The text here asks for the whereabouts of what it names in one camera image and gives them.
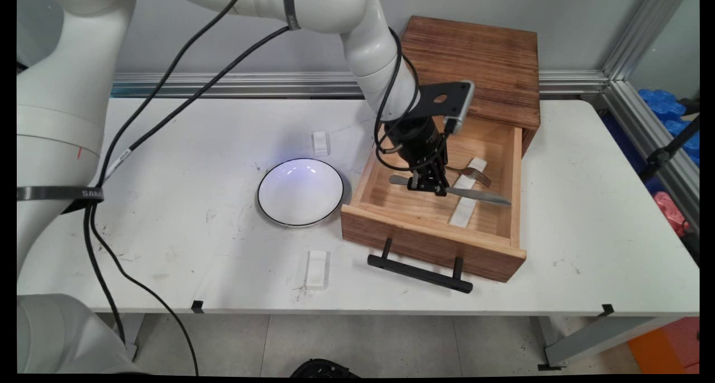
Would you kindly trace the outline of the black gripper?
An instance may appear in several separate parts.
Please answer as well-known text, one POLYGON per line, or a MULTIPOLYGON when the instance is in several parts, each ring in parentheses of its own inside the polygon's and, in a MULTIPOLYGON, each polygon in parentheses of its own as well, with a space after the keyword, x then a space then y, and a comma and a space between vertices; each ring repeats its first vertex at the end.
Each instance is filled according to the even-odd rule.
POLYGON ((440 132, 432 117, 386 121, 384 136, 390 139, 397 154, 408 166, 385 166, 394 171, 416 171, 408 179, 407 189, 445 197, 449 182, 445 176, 449 131, 440 132))

